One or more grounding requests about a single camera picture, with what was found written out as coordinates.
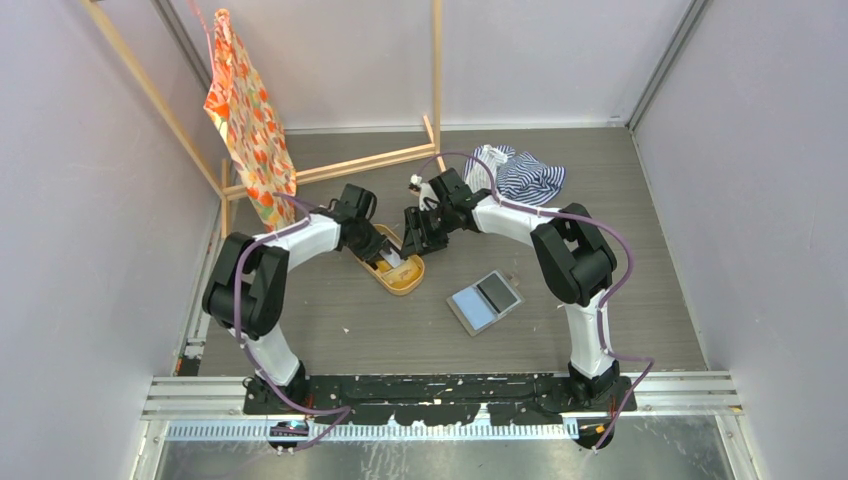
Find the orange oval tray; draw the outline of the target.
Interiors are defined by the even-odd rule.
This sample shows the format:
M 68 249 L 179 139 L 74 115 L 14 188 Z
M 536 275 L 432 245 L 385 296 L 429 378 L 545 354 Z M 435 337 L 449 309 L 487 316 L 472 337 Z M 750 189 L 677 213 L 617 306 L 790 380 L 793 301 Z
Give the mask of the orange oval tray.
M 375 224 L 374 227 L 400 250 L 402 239 L 392 229 L 383 224 Z M 405 296 L 411 293 L 422 282 L 426 270 L 422 258 L 418 255 L 412 255 L 404 260 L 405 262 L 398 268 L 388 272 L 379 272 L 374 264 L 356 259 L 360 266 L 395 296 Z

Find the grey card holder wallet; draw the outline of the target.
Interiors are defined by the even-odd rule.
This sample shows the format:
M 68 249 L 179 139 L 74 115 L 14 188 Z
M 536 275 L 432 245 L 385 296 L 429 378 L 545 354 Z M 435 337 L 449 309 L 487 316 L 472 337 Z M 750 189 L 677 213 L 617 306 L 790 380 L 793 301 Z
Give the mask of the grey card holder wallet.
M 469 336 L 475 337 L 524 303 L 524 297 L 500 270 L 454 293 L 446 303 Z

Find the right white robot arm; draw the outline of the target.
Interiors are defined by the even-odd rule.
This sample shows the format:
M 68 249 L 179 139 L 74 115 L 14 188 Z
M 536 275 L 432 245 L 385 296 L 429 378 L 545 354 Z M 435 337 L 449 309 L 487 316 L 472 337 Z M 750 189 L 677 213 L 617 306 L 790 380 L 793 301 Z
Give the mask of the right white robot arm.
M 534 208 L 471 188 L 449 169 L 429 181 L 419 175 L 409 188 L 419 204 L 404 211 L 401 257 L 447 247 L 455 230 L 499 235 L 533 248 L 549 291 L 566 307 L 571 353 L 566 388 L 574 403 L 596 410 L 606 401 L 622 406 L 628 384 L 610 351 L 607 308 L 617 259 L 580 204 L 556 210 Z

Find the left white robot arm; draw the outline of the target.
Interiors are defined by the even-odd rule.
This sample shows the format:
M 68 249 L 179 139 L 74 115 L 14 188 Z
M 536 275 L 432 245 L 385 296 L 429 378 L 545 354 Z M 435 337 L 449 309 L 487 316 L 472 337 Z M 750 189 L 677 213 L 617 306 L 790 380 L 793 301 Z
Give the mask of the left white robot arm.
M 377 197 L 367 189 L 347 184 L 327 206 L 311 206 L 288 194 L 280 197 L 300 209 L 302 219 L 264 236 L 228 235 L 201 306 L 233 335 L 259 381 L 269 388 L 270 403 L 293 414 L 306 409 L 308 381 L 304 363 L 279 325 L 290 271 L 343 249 L 373 264 L 388 250 L 389 241 L 371 221 Z

